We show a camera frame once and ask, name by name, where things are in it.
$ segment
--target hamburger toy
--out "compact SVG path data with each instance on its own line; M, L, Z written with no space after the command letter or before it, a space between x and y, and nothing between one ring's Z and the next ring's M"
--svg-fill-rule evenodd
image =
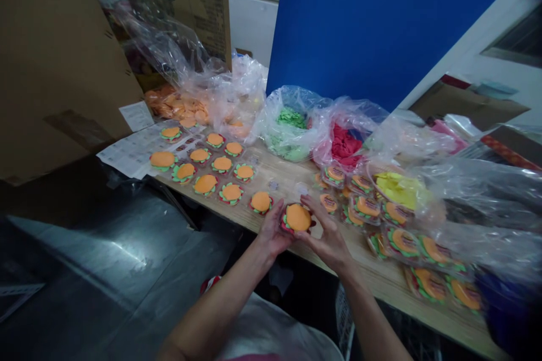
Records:
M180 124L183 128L185 128L185 129L187 129L187 130L190 130L190 129L199 127L198 122L197 122L196 119L193 118L193 117L183 118L182 120L179 121L179 124Z
M236 142L227 143L224 152L237 158L243 152L243 146Z
M350 178L348 187L354 192L361 193L365 196L370 196L373 193L373 183L363 175L353 175Z
M171 179L174 182L178 182L181 185L190 183L194 175L198 170L194 168L192 164L182 164L181 166L175 165Z
M442 305L446 302L446 283L436 272L405 267L405 278L414 296Z
M380 225L380 206L373 199L354 195L350 198L350 207L359 220L373 226Z
M154 169L166 172L170 168L173 168L177 162L179 162L179 158L177 158L171 152L159 151L151 155L150 161Z
M325 166L322 168L322 180L337 189L344 188L344 171L337 166Z
M388 259L390 253L384 246L384 241L382 239L382 233L372 232L367 236L367 245L369 249L373 252L374 256L379 259Z
M247 164L237 164L233 173L237 179L242 182L248 183L254 177L254 168L252 165Z
M225 156L219 157L211 164L213 171L225 174L231 169L231 159Z
M250 202L248 202L248 207L250 207L254 213L266 215L273 207L273 198L269 196L267 192L256 192L252 195Z
M466 275L467 268L462 262L453 259L452 252L448 248L437 244L435 240L425 235L419 236L418 241L424 261Z
M244 190L241 186L232 182L222 186L222 190L218 193L218 199L231 206L235 206L243 197Z
M224 145L224 137L217 133L210 133L207 136L206 143L215 149L219 149Z
M320 195L320 203L322 206L324 206L329 214L335 214L338 207L337 202L329 193L323 193Z
M211 152L207 148L198 148L190 153L190 159L192 162L196 162L200 165L204 165L211 159Z
M388 223L404 227L407 221L412 219L412 215L401 206L388 201L382 205L382 218Z
M322 175L319 173L314 174L314 186L318 189L327 189L327 183L322 181Z
M218 178L214 175L207 174L196 178L194 183L194 192L198 195L209 196L216 190Z
M482 296L476 287L470 283L460 281L446 275L446 286L452 296L452 302L458 307L466 307L471 312L478 314L482 308Z
M163 129L160 132L160 136L170 144L175 144L181 139L182 131L179 127L171 127Z
M416 237L402 228L385 227L385 236L389 242L389 250L398 257L418 258L419 248Z
M350 224L356 227L363 227L364 223L359 220L354 214L353 209L349 205L343 205L342 217L343 223Z
M310 212L298 203L287 205L281 217L281 229L293 234L308 231L312 224Z

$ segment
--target red item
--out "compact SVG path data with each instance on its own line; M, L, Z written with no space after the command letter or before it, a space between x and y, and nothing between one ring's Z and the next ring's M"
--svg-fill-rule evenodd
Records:
M352 156L363 147L363 142L355 139L352 134L335 124L333 128L333 144L331 155L343 166L355 167L361 156Z

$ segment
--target paper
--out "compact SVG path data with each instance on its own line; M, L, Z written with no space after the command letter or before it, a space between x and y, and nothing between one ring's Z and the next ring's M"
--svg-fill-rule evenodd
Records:
M196 142L186 144L190 138L200 138L199 134L183 132L181 139L170 144L160 137L160 132L178 125L176 120L166 120L129 135L97 154L103 163L112 166L129 178L143 179L145 175L156 176L149 162L150 156L156 151L171 151L179 159L186 158L187 151L194 148Z
M119 108L132 131L139 131L154 124L145 102L129 104Z

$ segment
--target hand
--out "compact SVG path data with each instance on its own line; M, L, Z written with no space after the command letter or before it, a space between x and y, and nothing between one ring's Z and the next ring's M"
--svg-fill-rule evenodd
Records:
M316 239L306 231L294 233L294 238L303 241L329 266L337 275L343 273L353 263L339 227L329 216L326 209L312 197L301 196L301 203L307 206L320 221L324 232L322 238Z
M256 241L258 241L262 248L269 250L269 254L273 259L286 251L288 247L294 242L294 237L290 234L286 234L280 231L280 216L282 209L284 208L284 199L280 199L273 205L273 208L267 213L264 219L264 223L260 227L260 232Z

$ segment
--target person's right hand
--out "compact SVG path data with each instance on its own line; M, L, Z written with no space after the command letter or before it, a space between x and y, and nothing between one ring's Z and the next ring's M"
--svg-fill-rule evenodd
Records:
M306 243L337 275L341 274L352 264L353 259L339 227L320 202L308 195L303 195L301 203L307 206L320 221L324 232L320 239L316 239L306 231L297 231L294 233L294 238Z

